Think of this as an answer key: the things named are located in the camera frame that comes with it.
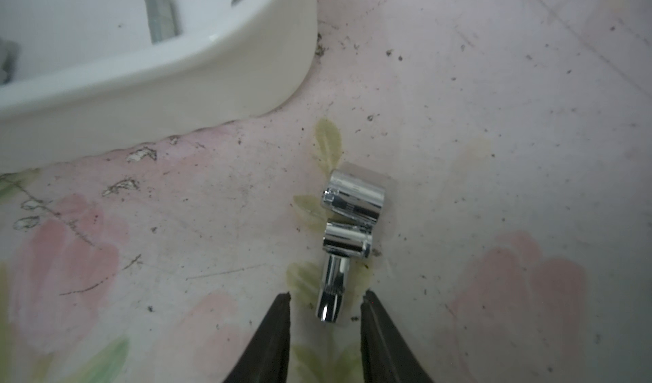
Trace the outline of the big chrome socket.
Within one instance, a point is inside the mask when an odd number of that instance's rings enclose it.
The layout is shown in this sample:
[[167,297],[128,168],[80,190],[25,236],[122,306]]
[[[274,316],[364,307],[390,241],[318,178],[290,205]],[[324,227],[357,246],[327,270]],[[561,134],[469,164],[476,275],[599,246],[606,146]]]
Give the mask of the big chrome socket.
[[347,172],[333,170],[321,204],[337,215],[373,227],[385,204],[385,189]]

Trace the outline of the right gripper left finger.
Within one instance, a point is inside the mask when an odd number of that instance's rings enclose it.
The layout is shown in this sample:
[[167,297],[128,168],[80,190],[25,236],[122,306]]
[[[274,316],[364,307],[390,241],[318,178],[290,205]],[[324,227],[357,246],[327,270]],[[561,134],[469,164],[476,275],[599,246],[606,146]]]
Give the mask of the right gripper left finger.
[[285,383],[290,362],[290,293],[276,296],[224,383]]

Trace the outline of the white plastic storage box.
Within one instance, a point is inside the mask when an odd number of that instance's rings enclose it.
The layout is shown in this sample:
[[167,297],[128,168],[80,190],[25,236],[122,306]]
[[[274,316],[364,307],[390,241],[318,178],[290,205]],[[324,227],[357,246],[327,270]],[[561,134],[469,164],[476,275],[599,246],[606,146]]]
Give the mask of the white plastic storage box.
[[312,65],[318,0],[1,0],[1,170],[45,167],[261,116]]

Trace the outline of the long slim chrome socket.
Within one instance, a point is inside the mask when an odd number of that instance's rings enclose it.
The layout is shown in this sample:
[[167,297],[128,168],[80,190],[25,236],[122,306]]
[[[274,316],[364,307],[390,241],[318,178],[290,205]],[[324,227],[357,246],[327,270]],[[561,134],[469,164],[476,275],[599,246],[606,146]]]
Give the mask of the long slim chrome socket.
[[150,40],[153,44],[175,38],[178,35],[173,0],[144,0]]

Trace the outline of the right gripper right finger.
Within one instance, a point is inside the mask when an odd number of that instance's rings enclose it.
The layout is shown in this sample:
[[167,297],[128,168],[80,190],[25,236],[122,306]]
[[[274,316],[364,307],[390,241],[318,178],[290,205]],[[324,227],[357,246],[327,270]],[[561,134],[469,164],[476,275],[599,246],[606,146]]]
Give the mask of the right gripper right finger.
[[371,290],[361,304],[361,355],[365,382],[434,382]]

